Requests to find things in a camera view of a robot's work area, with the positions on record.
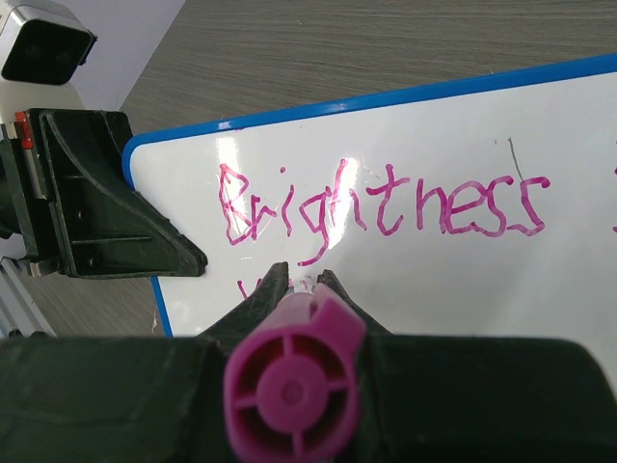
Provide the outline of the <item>white marker magenta cap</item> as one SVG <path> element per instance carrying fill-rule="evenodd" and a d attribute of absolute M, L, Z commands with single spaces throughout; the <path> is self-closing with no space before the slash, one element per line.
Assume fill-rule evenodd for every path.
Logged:
<path fill-rule="evenodd" d="M 284 295 L 232 351 L 224 374 L 229 444 L 241 462 L 324 462 L 360 417 L 355 368 L 367 328 L 323 283 Z"/>

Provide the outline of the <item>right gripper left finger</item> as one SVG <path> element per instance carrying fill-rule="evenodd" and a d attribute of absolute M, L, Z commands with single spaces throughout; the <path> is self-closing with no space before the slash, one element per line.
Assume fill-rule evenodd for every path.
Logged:
<path fill-rule="evenodd" d="M 188 338 L 1 339 L 5 462 L 230 462 L 223 371 L 233 347 L 274 310 L 288 266 Z"/>

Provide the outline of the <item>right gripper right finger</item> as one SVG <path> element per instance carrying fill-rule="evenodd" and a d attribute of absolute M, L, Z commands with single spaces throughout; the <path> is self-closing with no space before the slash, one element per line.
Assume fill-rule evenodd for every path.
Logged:
<path fill-rule="evenodd" d="M 612 462 L 616 398 L 561 339 L 401 335 L 368 314 L 359 422 L 325 462 Z"/>

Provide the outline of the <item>blue framed whiteboard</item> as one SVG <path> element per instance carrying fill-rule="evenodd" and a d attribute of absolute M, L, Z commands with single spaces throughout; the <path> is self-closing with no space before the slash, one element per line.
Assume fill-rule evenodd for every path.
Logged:
<path fill-rule="evenodd" d="M 574 340 L 616 373 L 614 55 L 134 137 L 127 182 L 206 254 L 196 335 L 277 261 L 399 333 Z"/>

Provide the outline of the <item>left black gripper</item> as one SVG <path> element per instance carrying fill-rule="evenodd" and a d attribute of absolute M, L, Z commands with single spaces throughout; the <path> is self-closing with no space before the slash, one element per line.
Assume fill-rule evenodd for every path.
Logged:
<path fill-rule="evenodd" d="M 24 260 L 33 277 L 203 275 L 204 252 L 123 177 L 121 152 L 133 136 L 123 112 L 37 108 L 26 116 L 51 197 L 36 195 L 31 153 L 15 124 L 3 123 L 3 257 Z"/>

